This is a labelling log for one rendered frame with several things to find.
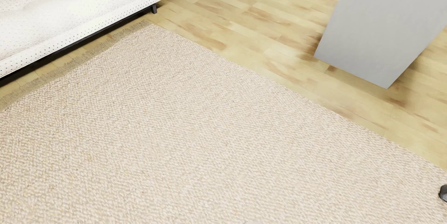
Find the beige woven rug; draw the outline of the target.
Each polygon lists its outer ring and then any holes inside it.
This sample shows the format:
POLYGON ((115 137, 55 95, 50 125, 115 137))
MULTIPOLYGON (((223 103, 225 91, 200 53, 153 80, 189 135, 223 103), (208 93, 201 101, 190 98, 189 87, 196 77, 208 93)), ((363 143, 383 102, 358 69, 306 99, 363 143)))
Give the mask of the beige woven rug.
POLYGON ((0 224, 447 224, 446 182, 145 21, 0 98, 0 224))

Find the grey kitchen island cabinet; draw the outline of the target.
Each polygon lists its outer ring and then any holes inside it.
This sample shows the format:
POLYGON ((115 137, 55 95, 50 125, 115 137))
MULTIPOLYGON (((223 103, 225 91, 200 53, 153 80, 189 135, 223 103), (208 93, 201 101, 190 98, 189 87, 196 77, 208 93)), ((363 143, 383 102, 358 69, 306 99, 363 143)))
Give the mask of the grey kitchen island cabinet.
POLYGON ((447 27, 447 0, 339 0, 314 57, 389 88, 447 27))

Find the white perforated fabric sofa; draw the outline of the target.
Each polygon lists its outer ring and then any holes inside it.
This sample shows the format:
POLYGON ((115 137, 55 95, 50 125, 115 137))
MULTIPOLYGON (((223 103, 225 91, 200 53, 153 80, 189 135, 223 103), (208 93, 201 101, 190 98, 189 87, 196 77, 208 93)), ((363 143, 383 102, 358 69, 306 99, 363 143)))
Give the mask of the white perforated fabric sofa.
POLYGON ((161 0, 0 0, 0 87, 142 15, 161 0))

